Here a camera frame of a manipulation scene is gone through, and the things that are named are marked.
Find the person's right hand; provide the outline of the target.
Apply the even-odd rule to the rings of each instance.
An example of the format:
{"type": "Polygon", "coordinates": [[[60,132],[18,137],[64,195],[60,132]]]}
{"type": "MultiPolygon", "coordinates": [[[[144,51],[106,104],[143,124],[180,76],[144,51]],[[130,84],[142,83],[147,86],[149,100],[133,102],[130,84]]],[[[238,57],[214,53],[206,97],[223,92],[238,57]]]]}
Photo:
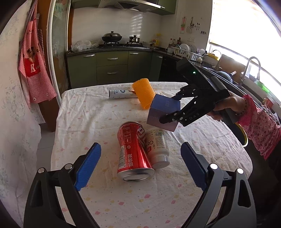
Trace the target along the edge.
{"type": "Polygon", "coordinates": [[[216,103],[213,111],[207,113],[212,119],[220,121],[223,117],[218,113],[223,109],[230,108],[236,115],[241,115],[246,108],[246,100],[233,92],[229,91],[230,96],[216,103]]]}

